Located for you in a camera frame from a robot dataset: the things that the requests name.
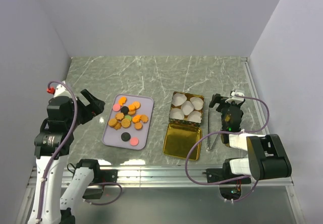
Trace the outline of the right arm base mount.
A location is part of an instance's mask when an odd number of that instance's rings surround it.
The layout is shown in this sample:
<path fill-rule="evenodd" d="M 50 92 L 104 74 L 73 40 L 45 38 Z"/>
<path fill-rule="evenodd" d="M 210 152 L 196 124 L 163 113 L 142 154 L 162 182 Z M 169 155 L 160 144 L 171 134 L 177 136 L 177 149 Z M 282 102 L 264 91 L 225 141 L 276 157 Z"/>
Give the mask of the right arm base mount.
<path fill-rule="evenodd" d="M 206 177 L 208 183 L 214 183 L 231 179 L 235 177 L 241 177 L 242 175 L 235 175 L 231 173 L 231 170 L 223 169 L 206 169 Z M 251 178 L 238 179 L 230 181 L 220 185 L 220 194 L 227 200 L 238 200 L 242 196 L 242 184 L 251 184 Z"/>

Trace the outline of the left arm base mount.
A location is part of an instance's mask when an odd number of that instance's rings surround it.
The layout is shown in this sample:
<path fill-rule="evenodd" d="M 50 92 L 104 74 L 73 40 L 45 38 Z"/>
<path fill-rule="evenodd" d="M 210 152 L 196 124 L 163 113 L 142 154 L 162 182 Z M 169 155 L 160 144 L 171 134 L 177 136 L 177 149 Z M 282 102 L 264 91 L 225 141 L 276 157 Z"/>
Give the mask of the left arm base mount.
<path fill-rule="evenodd" d="M 98 183 L 110 182 L 116 183 L 118 177 L 118 171 L 112 170 L 101 170 L 99 177 L 95 176 L 94 180 L 87 187 L 84 192 L 83 198 L 86 200 L 94 199 L 98 200 L 103 196 L 105 186 L 97 185 Z"/>

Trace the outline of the orange round cookie bottom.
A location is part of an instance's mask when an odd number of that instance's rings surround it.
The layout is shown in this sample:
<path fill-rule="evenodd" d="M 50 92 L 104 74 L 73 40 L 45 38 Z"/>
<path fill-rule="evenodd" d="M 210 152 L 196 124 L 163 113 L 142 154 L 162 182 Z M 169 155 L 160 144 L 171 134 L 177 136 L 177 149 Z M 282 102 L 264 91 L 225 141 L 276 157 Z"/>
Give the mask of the orange round cookie bottom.
<path fill-rule="evenodd" d="M 134 124 L 134 127 L 135 127 L 136 130 L 141 130 L 143 125 L 140 122 L 137 122 L 137 123 Z"/>

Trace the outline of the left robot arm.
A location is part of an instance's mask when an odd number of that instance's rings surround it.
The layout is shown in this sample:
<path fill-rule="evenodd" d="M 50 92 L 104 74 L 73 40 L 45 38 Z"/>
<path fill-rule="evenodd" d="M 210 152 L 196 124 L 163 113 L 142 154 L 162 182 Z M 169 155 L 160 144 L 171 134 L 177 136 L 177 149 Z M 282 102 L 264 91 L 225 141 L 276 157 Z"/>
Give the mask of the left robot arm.
<path fill-rule="evenodd" d="M 37 179 L 28 223 L 75 223 L 74 210 L 88 185 L 101 180 L 101 171 L 94 159 L 79 161 L 69 187 L 62 193 L 64 168 L 74 130 L 101 114 L 105 102 L 84 89 L 81 94 L 89 102 L 85 105 L 61 84 L 48 93 L 53 94 L 47 106 L 48 117 L 34 140 Z"/>

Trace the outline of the round tan biscuit top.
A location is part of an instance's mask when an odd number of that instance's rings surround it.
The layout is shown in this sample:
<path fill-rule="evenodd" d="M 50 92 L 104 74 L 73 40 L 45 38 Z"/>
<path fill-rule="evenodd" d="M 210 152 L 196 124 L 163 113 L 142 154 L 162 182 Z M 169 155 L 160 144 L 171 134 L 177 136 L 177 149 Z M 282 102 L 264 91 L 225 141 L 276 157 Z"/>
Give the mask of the round tan biscuit top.
<path fill-rule="evenodd" d="M 135 109 L 139 109 L 141 106 L 140 102 L 138 101 L 134 101 L 132 104 L 135 106 Z"/>

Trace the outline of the black sandwich cookie bottom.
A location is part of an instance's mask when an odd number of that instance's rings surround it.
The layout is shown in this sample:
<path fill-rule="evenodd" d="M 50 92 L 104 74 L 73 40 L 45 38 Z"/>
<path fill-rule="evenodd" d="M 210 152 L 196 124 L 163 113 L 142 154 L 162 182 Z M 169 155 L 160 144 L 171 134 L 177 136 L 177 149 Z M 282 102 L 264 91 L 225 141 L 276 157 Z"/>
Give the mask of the black sandwich cookie bottom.
<path fill-rule="evenodd" d="M 121 134 L 121 139 L 124 142 L 127 142 L 131 139 L 131 135 L 128 132 L 124 132 Z"/>

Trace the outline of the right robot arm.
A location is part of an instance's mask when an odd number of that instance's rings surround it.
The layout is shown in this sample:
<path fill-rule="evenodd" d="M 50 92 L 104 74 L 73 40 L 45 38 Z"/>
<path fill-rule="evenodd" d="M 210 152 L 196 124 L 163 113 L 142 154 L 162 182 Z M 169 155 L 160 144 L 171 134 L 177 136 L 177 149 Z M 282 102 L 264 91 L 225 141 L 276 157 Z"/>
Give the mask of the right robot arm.
<path fill-rule="evenodd" d="M 221 133 L 217 138 L 227 147 L 247 152 L 245 158 L 226 159 L 223 163 L 222 177 L 227 183 L 234 183 L 240 176 L 255 180 L 288 178 L 292 166 L 277 134 L 259 135 L 256 131 L 241 128 L 244 115 L 241 106 L 249 97 L 243 93 L 231 92 L 225 97 L 214 94 L 209 108 L 218 105 L 216 111 L 221 114 Z"/>

